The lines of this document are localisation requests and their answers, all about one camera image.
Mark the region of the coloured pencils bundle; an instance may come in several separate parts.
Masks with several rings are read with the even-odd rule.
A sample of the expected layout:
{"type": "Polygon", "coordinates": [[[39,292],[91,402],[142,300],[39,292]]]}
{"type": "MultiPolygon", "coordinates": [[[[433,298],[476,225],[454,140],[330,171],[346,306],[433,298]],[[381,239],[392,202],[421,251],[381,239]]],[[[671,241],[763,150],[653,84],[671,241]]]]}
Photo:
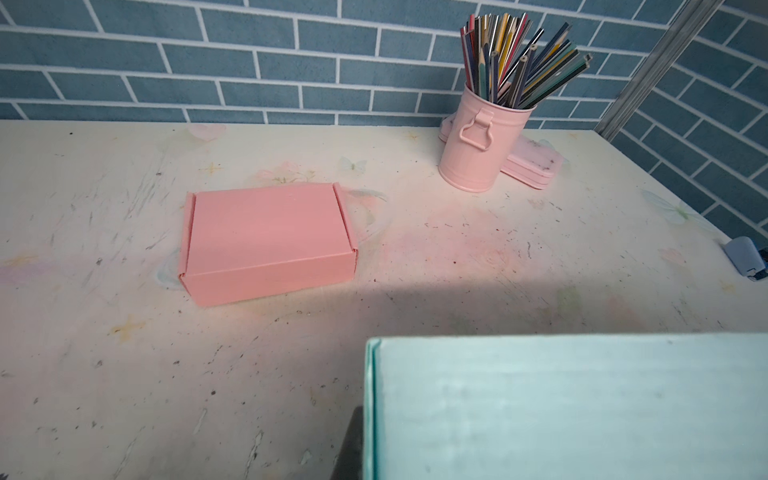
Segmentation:
{"type": "Polygon", "coordinates": [[[593,56],[569,39],[565,22],[544,42],[526,13],[470,15],[459,30],[465,88],[496,106],[532,110],[586,72],[593,56]]]}

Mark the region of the pink pencil case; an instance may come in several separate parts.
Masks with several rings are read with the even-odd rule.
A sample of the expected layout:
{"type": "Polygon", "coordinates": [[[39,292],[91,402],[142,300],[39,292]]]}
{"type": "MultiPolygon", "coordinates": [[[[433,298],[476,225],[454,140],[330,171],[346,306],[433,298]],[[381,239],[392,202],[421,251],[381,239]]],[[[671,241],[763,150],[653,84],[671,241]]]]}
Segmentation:
{"type": "MultiPolygon", "coordinates": [[[[439,138],[446,142],[451,122],[455,114],[442,121],[439,138]]],[[[564,157],[554,149],[523,136],[515,142],[511,153],[502,164],[501,174],[505,174],[534,189],[544,189],[559,173],[564,157]]]]}

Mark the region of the pink metal pencil cup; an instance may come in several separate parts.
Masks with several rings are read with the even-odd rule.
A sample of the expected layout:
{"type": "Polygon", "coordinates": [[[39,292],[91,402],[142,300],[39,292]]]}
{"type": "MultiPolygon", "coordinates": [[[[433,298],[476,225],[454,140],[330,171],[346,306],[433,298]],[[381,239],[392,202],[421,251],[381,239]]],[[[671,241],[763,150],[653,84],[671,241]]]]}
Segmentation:
{"type": "Polygon", "coordinates": [[[459,190],[490,190],[531,114],[484,100],[466,87],[438,165],[441,177],[459,190]]]}

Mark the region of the light blue paper box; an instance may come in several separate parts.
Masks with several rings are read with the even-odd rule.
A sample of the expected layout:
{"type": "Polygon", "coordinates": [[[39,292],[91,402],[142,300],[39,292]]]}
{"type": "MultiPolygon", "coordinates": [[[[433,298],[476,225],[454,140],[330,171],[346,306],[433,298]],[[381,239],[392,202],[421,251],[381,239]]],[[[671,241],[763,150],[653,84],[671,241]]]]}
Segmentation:
{"type": "Polygon", "coordinates": [[[381,337],[367,479],[763,479],[763,333],[381,337]]]}

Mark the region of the small blue clip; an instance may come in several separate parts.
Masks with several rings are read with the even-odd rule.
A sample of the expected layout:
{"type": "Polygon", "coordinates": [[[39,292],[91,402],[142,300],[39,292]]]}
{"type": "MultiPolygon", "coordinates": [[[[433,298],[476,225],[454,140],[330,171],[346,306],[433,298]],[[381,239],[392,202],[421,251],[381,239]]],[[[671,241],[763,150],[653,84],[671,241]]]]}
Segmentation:
{"type": "Polygon", "coordinates": [[[738,273],[751,281],[767,278],[767,248],[758,249],[753,240],[746,236],[727,242],[723,250],[738,273]]]}

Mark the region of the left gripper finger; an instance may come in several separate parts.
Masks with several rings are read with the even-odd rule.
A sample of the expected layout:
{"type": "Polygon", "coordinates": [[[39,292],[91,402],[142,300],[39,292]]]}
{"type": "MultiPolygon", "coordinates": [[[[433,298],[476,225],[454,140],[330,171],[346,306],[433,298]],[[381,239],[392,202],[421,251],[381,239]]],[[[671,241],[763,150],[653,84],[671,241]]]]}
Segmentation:
{"type": "Polygon", "coordinates": [[[364,412],[357,406],[350,418],[331,480],[363,479],[364,412]]]}

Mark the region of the pink paper box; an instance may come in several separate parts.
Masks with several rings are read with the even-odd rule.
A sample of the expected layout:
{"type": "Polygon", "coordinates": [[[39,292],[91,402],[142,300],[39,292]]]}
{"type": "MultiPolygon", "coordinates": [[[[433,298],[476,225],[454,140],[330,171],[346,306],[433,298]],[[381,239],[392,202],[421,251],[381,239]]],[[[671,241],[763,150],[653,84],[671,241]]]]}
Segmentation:
{"type": "Polygon", "coordinates": [[[178,278],[200,307],[347,282],[357,263],[337,183],[187,196],[178,278]]]}

